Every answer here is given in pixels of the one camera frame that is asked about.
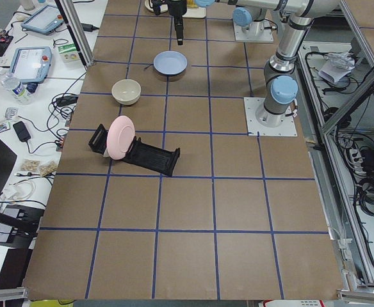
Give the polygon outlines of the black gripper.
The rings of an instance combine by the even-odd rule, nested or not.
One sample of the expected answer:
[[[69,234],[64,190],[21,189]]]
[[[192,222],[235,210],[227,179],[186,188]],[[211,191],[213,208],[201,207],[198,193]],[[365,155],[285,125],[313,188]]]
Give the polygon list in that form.
[[[174,17],[174,27],[178,45],[184,42],[184,24],[182,16],[187,12],[186,0],[169,0],[168,12]]]

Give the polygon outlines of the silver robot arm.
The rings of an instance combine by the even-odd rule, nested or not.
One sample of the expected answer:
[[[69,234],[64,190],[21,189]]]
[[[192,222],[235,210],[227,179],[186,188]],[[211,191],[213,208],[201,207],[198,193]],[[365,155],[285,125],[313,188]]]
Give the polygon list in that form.
[[[271,26],[265,26],[266,13],[266,8],[236,6],[232,13],[232,20],[237,26],[241,27],[244,33],[260,35],[267,29],[272,29]]]
[[[275,54],[266,62],[264,78],[267,94],[263,105],[256,111],[256,119],[265,127],[278,127],[288,106],[295,100],[298,84],[292,77],[297,52],[315,18],[335,9],[339,1],[225,1],[237,8],[257,8],[258,16],[263,10],[290,12],[288,23]]]

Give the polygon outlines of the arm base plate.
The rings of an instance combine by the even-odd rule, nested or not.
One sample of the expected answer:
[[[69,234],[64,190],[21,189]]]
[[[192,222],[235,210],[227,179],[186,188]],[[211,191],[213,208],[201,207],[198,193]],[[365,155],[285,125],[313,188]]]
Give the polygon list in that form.
[[[262,22],[251,22],[241,27],[235,22],[234,35],[237,42],[273,43],[272,25],[266,19]]]
[[[245,97],[244,109],[249,136],[297,137],[290,106],[285,113],[274,115],[264,109],[263,97]]]

